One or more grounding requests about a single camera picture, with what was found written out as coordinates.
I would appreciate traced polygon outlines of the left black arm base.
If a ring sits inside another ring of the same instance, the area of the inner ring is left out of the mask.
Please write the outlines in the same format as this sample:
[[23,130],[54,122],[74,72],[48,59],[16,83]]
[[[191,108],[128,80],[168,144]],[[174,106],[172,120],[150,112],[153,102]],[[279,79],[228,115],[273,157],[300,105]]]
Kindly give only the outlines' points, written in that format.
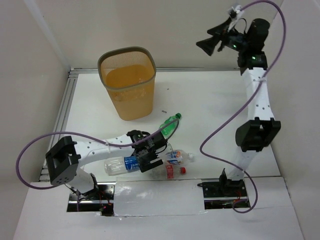
[[116,182],[99,182],[98,192],[93,197],[86,199],[82,194],[77,194],[74,187],[69,187],[69,197],[66,211],[93,212],[104,217],[114,216],[114,194]]

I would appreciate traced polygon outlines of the blue label plastic bottle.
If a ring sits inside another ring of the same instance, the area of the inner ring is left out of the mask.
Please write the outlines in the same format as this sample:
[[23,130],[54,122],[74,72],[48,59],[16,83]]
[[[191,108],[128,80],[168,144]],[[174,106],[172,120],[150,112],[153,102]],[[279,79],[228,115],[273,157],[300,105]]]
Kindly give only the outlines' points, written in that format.
[[135,156],[113,157],[104,161],[104,170],[109,176],[123,175],[140,170]]

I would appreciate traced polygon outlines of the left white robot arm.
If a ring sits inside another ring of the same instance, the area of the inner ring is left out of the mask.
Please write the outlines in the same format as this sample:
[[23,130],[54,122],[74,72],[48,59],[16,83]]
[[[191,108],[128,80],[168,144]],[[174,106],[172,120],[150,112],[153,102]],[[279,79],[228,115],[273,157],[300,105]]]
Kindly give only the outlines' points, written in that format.
[[160,131],[150,134],[131,130],[115,138],[91,141],[74,141],[71,136],[64,136],[45,155],[50,183],[54,187],[70,185],[85,199],[92,200],[99,193],[98,183],[83,166],[119,160],[111,163],[117,175],[144,173],[164,163],[162,155],[168,145]]

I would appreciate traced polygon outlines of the clear bottle white cap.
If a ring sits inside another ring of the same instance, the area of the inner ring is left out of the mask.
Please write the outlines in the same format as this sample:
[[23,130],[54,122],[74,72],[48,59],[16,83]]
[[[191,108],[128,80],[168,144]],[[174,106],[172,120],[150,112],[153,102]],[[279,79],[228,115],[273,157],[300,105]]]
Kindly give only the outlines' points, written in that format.
[[109,90],[110,98],[116,102],[128,102],[146,97],[150,88],[148,82],[138,81],[137,84],[128,85],[119,89]]

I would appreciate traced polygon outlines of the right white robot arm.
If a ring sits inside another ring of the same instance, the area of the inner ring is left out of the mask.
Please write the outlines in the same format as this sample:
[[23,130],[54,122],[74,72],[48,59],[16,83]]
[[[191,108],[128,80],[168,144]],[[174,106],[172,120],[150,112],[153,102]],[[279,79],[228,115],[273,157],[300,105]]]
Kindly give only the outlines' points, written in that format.
[[210,38],[196,43],[209,56],[216,45],[220,45],[218,52],[224,47],[237,51],[237,64],[246,88],[247,121],[235,132],[234,163],[219,177],[218,190],[223,196],[230,196],[242,184],[251,161],[271,144],[281,129],[281,122],[275,120],[270,106],[266,78],[268,63],[263,51],[270,24],[265,19],[256,18],[243,33],[237,31],[235,25],[235,20],[228,18],[207,31]]

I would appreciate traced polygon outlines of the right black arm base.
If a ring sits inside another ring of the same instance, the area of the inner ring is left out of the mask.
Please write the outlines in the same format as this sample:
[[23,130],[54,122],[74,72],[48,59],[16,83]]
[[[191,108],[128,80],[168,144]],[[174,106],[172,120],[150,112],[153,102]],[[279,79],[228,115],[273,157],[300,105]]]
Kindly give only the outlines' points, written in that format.
[[202,189],[205,210],[249,208],[251,206],[244,182],[240,186],[223,188],[219,181],[203,181]]

